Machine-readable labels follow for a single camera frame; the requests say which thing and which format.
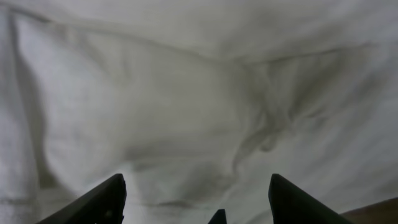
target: brown surface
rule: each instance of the brown surface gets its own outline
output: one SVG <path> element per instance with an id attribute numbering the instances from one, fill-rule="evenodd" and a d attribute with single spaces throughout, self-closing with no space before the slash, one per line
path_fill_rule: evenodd
<path id="1" fill-rule="evenodd" d="M 398 224 L 398 198 L 341 214 L 355 224 Z"/>

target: black object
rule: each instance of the black object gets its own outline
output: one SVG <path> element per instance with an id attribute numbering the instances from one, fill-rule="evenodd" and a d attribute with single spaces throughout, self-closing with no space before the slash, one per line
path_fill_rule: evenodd
<path id="1" fill-rule="evenodd" d="M 274 224 L 351 224 L 279 174 L 271 177 L 268 198 Z M 125 201 L 126 184 L 116 174 L 38 224 L 121 224 Z M 208 224 L 227 224 L 225 210 Z"/>
<path id="2" fill-rule="evenodd" d="M 123 175 L 113 175 L 38 224 L 120 224 L 126 201 Z"/>

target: white fabric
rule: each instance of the white fabric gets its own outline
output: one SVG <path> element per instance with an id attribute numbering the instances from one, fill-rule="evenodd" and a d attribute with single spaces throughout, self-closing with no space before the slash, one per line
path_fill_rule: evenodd
<path id="1" fill-rule="evenodd" d="M 134 224 L 272 223 L 272 173 L 337 212 L 398 194 L 395 1 L 3 2 L 1 223 L 117 172 Z"/>

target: white cloth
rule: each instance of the white cloth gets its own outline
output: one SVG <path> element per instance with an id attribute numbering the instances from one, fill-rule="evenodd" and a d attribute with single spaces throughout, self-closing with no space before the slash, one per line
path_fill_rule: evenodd
<path id="1" fill-rule="evenodd" d="M 3 2 L 2 223 L 116 172 L 134 224 L 271 223 L 272 173 L 337 212 L 398 194 L 394 1 Z"/>

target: wrinkled fabric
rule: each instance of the wrinkled fabric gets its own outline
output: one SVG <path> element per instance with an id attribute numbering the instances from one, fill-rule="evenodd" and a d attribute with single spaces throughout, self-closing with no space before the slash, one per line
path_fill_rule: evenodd
<path id="1" fill-rule="evenodd" d="M 398 194 L 394 1 L 3 5 L 2 223 L 117 172 L 125 223 L 272 223 L 272 173 L 337 212 Z"/>

